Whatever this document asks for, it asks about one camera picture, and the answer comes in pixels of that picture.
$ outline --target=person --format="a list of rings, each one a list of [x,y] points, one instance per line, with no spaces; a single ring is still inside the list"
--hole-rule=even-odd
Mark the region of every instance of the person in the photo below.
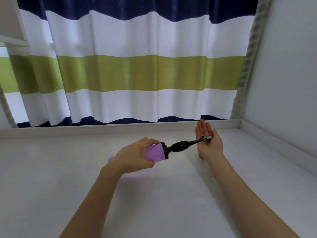
[[[299,237],[272,211],[240,178],[223,154],[222,140],[208,122],[200,120],[196,139],[213,136],[209,142],[197,144],[198,154],[206,160],[231,208],[233,217],[244,237]],[[114,190],[124,173],[152,168],[145,160],[145,149],[158,140],[143,138],[123,147],[115,158],[101,168],[97,180],[71,218],[60,238],[101,237]]]

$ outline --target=white table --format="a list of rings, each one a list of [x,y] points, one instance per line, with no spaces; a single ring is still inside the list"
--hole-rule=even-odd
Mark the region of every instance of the white table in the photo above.
[[[317,234],[317,178],[236,128],[219,129],[243,180],[299,236]],[[144,136],[171,145],[192,131],[0,140],[0,237],[58,237],[107,159]],[[103,237],[242,237],[196,147],[118,183]]]

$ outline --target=purple cylinder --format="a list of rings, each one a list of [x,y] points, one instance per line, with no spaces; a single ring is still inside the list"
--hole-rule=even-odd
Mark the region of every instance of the purple cylinder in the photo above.
[[[108,162],[113,160],[115,156],[109,158]],[[145,159],[153,162],[168,159],[168,152],[164,142],[149,146],[145,150]]]

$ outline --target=person's left hand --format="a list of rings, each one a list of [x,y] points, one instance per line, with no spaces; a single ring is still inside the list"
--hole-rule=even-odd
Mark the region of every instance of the person's left hand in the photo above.
[[[154,162],[145,159],[145,149],[159,143],[160,141],[158,140],[146,137],[140,139],[133,144],[123,147],[109,164],[115,165],[122,174],[152,168]]]

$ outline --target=striped curtain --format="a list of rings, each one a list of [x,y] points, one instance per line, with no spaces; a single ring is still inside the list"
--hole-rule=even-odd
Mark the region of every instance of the striped curtain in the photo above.
[[[18,0],[0,47],[19,127],[229,119],[258,0]]]

